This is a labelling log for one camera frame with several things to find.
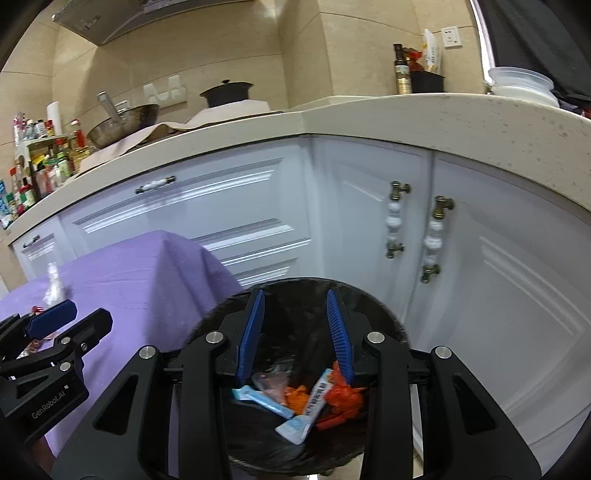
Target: countertop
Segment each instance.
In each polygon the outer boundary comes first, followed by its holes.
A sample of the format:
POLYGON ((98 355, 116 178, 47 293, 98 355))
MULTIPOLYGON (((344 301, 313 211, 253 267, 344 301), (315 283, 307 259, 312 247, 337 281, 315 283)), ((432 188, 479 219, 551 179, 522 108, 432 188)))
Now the countertop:
POLYGON ((145 171, 223 148, 303 134, 385 140, 460 155, 532 180, 591 211, 591 120, 550 106, 471 93, 326 103, 190 131, 131 151, 37 203, 7 229, 5 242, 11 244, 68 206, 145 171))

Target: wall tile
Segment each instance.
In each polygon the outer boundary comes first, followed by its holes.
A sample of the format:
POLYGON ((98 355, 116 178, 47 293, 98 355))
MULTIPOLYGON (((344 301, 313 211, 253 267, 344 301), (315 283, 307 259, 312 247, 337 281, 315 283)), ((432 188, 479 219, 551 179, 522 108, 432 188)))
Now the wall tile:
POLYGON ((27 283, 14 252, 5 241, 0 242, 0 276, 9 291, 27 283))
MULTIPOLYGON (((221 61, 185 70, 180 73, 180 77, 187 89, 187 102, 160 110, 159 122, 185 123, 207 107, 205 98, 200 96, 201 92, 219 85, 225 78, 252 83, 253 87, 249 91, 252 100, 264 100, 271 109, 287 108, 281 55, 221 61)), ((168 88, 168 77, 157 79, 154 85, 157 91, 165 91, 168 88)), ((141 86, 132 90, 130 100, 134 106, 147 102, 141 86)))
POLYGON ((60 27, 57 33, 53 75, 61 71, 69 62, 81 57, 93 48, 96 48, 96 45, 87 39, 67 28, 60 27))
POLYGON ((392 44, 420 48, 421 37, 359 18, 321 16, 334 95, 393 95, 396 87, 392 44))
POLYGON ((33 22, 8 57, 2 70, 52 77, 56 38, 55 29, 33 22))
POLYGON ((17 112, 38 120, 51 103, 51 78, 29 73, 0 72, 0 144, 13 140, 12 120, 17 112))
POLYGON ((0 145, 0 179, 4 180, 7 191, 11 191, 10 169, 14 165, 14 143, 0 145))
POLYGON ((413 0, 421 32, 475 25, 469 0, 413 0))
POLYGON ((478 31, 474 27, 464 27, 460 29, 460 37, 462 47, 443 51, 441 66, 445 91, 485 93, 478 31))
POLYGON ((314 17, 284 52, 283 67, 290 106, 333 94, 320 15, 314 17))
POLYGON ((319 4, 322 13, 362 18, 420 33, 412 0, 319 0, 319 4))
POLYGON ((274 4, 238 2, 164 18, 129 33, 134 87, 219 61, 280 54, 274 4))
POLYGON ((62 124, 98 105, 96 95, 112 97, 131 89, 128 37, 123 35, 68 62, 53 77, 53 98, 60 102, 62 124))
POLYGON ((281 51, 286 51, 296 36, 320 13, 318 0, 275 0, 281 51))

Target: sauce bottle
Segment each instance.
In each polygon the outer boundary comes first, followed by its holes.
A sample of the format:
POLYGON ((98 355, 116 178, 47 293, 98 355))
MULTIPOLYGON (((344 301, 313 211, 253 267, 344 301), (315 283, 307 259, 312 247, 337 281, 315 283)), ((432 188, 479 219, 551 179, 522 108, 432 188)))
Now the sauce bottle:
POLYGON ((396 59, 394 60, 394 72, 396 74, 396 90, 399 95, 404 93, 412 93, 413 87, 410 83, 410 69, 404 57, 401 43, 394 44, 394 53, 396 59))

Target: metal screw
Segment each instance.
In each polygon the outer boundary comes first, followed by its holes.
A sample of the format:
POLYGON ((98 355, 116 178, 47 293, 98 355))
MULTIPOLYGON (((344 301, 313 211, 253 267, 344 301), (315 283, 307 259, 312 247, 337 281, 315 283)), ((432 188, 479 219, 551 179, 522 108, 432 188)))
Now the metal screw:
POLYGON ((152 358, 154 355, 156 355, 156 349, 152 345, 143 346, 139 350, 139 356, 141 358, 143 358, 144 360, 147 360, 148 358, 152 358))
POLYGON ((451 357, 452 351, 446 346, 438 346, 435 349, 435 355, 437 355, 439 358, 446 359, 451 357))
POLYGON ((223 340, 223 333, 214 330, 205 336, 205 340, 208 343, 219 343, 223 340))
POLYGON ((368 333, 368 340, 371 343, 382 343, 385 339, 386 339, 386 337, 384 336, 383 333, 380 333, 380 332, 369 332, 368 333))

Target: candy wrapper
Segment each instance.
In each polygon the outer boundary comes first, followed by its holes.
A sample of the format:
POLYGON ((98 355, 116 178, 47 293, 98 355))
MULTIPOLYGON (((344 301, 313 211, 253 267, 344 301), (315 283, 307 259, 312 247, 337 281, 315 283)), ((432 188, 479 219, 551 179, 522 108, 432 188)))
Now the candy wrapper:
POLYGON ((293 417, 291 420, 279 425, 275 431, 281 435, 285 440, 289 440, 294 445, 300 445, 304 442, 310 429, 314 424, 316 417, 320 414, 320 411, 326 404, 324 395, 330 391, 333 384, 330 383, 329 378, 332 374, 332 370, 327 368, 324 373, 320 376, 319 380, 314 385, 312 392, 310 392, 310 398, 304 408, 304 413, 293 417))

